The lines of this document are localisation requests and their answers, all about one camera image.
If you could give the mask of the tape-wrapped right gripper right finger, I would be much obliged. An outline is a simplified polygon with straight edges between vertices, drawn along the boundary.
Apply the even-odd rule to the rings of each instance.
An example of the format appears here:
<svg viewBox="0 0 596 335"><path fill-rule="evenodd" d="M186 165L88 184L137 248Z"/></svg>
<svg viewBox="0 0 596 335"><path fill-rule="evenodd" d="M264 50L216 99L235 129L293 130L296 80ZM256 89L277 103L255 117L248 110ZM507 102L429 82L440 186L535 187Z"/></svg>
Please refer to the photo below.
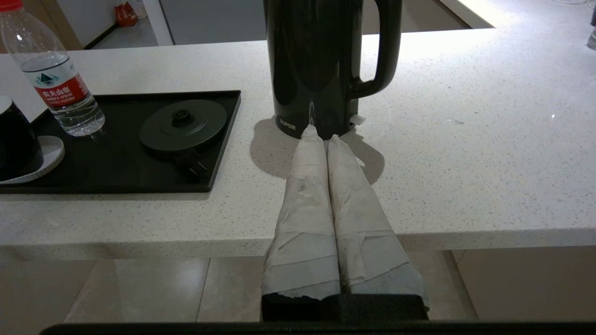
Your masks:
<svg viewBox="0 0 596 335"><path fill-rule="evenodd" d="M411 295L426 315L423 278L351 148L337 135L329 140L327 161L342 287L351 295Z"/></svg>

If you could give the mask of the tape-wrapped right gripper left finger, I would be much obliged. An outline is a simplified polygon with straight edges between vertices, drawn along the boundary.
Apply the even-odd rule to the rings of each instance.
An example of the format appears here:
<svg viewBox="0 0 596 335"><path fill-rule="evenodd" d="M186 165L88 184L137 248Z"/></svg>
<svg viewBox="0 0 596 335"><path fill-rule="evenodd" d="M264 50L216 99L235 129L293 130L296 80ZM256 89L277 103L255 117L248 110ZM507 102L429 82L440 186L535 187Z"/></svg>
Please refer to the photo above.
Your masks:
<svg viewBox="0 0 596 335"><path fill-rule="evenodd" d="M274 239L264 261L264 322L314 321L340 294L336 236L323 140L309 125L296 146Z"/></svg>

